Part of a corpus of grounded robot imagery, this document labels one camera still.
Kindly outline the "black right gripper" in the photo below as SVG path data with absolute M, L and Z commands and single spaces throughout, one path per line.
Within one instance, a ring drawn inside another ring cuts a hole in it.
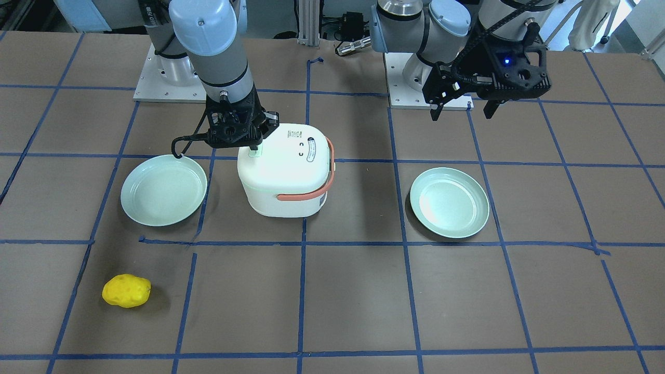
M 261 142 L 280 125 L 280 114 L 266 111 L 256 91 L 237 102 L 226 95 L 207 97 L 206 118 L 206 144 L 215 149 L 248 146 L 249 155 L 261 155 Z

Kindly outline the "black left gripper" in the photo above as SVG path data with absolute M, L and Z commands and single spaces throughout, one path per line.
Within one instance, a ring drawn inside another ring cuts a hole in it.
M 541 97 L 552 87 L 546 52 L 541 39 L 485 39 L 458 64 L 437 62 L 422 88 L 423 97 L 430 104 L 431 120 L 438 121 L 443 104 L 469 92 L 487 100 L 487 120 L 492 119 L 502 102 Z

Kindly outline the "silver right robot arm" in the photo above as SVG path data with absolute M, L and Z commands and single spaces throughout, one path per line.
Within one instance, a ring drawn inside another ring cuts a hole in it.
M 261 105 L 256 84 L 240 38 L 237 1 L 139 1 L 148 31 L 170 31 L 155 43 L 155 54 L 164 58 L 188 57 L 192 74 L 206 92 L 206 108 L 191 135 L 176 137 L 170 151 L 183 152 L 178 142 L 204 142 L 214 149 L 248 147 L 252 156 L 280 125 L 280 116 Z

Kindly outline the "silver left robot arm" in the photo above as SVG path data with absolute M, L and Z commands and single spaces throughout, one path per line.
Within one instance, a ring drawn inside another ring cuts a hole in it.
M 537 99 L 552 86 L 540 32 L 554 1 L 377 1 L 370 37 L 377 52 L 411 54 L 406 77 L 430 106 L 475 93 L 490 119 L 509 100 Z

